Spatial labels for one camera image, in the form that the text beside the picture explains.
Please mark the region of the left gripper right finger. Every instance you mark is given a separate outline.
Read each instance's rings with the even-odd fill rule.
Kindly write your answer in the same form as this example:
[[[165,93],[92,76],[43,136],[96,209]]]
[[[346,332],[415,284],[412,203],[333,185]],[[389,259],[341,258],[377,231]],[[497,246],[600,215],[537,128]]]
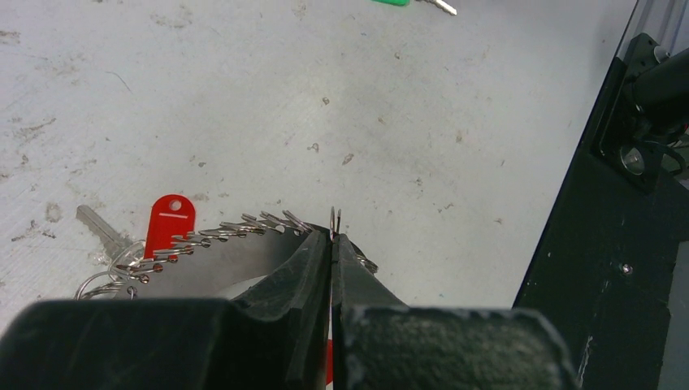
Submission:
[[[412,307],[332,244],[337,389],[576,389],[570,353],[534,310]]]

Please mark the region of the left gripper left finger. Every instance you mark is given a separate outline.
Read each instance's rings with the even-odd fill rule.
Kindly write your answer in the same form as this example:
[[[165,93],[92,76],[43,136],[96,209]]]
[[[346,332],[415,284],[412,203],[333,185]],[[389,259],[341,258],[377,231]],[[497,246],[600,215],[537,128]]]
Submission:
[[[331,247],[310,234],[233,300],[39,301],[1,339],[1,386],[322,389]]]

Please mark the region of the metal keyring with red handle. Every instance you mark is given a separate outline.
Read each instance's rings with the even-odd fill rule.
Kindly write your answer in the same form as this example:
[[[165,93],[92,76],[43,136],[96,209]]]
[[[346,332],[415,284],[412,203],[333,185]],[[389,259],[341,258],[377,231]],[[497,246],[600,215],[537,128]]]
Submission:
[[[332,211],[329,227],[307,223],[294,213],[281,216],[262,212],[244,214],[239,223],[223,222],[218,227],[173,236],[170,249],[158,249],[152,258],[134,255],[134,260],[111,262],[102,272],[105,283],[93,287],[86,280],[76,291],[76,299],[110,294],[113,300],[222,298],[233,300],[282,266],[306,238],[321,232],[331,241],[330,301],[331,317],[332,244],[340,236],[340,214]],[[357,259],[371,273],[378,270],[353,244]],[[326,385],[332,373],[332,345],[327,339]]]

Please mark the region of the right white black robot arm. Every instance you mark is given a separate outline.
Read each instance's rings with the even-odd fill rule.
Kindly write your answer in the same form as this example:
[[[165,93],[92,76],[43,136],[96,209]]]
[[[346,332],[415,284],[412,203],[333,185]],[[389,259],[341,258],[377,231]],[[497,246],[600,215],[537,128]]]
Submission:
[[[648,124],[648,133],[671,138],[688,126],[688,50],[661,62],[660,46],[640,47],[628,67],[626,98]]]

